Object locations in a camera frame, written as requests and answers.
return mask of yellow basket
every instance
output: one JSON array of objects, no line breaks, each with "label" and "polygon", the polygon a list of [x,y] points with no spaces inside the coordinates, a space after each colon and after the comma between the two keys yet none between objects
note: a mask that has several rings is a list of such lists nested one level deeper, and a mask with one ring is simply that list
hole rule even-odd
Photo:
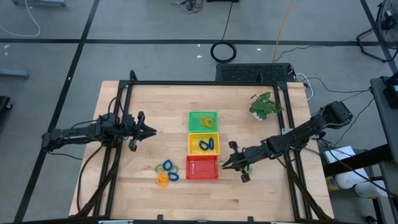
[{"label": "yellow basket", "polygon": [[[209,143],[210,138],[214,140],[214,149],[203,150],[199,146],[200,141]],[[219,155],[220,154],[220,137],[218,133],[190,133],[188,135],[188,154],[190,156],[200,155]]]}]

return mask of yellow cable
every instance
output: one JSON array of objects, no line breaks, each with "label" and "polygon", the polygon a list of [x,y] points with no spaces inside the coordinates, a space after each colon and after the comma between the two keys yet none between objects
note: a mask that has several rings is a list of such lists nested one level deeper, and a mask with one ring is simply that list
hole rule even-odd
[{"label": "yellow cable", "polygon": [[289,7],[287,8],[284,20],[282,21],[282,25],[279,28],[278,38],[276,38],[274,57],[272,58],[272,63],[275,63],[275,57],[276,57],[276,52],[278,51],[278,43],[279,43],[280,35],[282,34],[282,30],[284,29],[285,22],[286,22],[287,16],[289,15],[290,10],[292,9],[292,5],[293,5],[293,0],[290,0],[290,4],[289,4]]}]

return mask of potted plant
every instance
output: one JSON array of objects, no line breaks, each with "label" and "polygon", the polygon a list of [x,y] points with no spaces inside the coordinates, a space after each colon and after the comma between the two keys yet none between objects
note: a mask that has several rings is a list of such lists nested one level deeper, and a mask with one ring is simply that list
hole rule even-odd
[{"label": "potted plant", "polygon": [[269,98],[270,92],[263,93],[261,95],[253,95],[250,99],[256,97],[256,100],[251,104],[249,111],[259,121],[267,119],[267,115],[272,113],[280,113],[284,109],[280,104],[271,101]]}]

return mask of blue rubber band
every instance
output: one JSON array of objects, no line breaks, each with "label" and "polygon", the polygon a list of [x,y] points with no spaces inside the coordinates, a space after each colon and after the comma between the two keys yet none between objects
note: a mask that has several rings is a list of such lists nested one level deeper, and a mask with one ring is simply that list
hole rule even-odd
[{"label": "blue rubber band", "polygon": [[179,176],[178,174],[176,174],[176,173],[174,173],[174,172],[169,172],[169,181],[175,182],[175,181],[178,181],[179,178],[180,178],[180,176]]},{"label": "blue rubber band", "polygon": [[210,148],[210,150],[214,149],[214,139],[213,138],[209,139],[209,148]]},{"label": "blue rubber band", "polygon": [[172,161],[171,161],[170,159],[167,159],[166,161],[164,161],[164,163],[163,163],[163,170],[170,171],[170,170],[172,170],[172,169],[173,169],[173,163],[172,163]]},{"label": "blue rubber band", "polygon": [[201,141],[199,142],[199,147],[200,147],[202,150],[207,150],[207,149],[209,149],[209,144],[207,144],[205,141],[201,140]]}]

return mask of red basket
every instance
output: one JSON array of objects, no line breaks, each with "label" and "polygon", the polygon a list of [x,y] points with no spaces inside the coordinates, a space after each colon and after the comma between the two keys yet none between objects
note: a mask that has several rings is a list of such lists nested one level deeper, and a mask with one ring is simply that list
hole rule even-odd
[{"label": "red basket", "polygon": [[218,179],[217,156],[187,156],[187,179]]}]

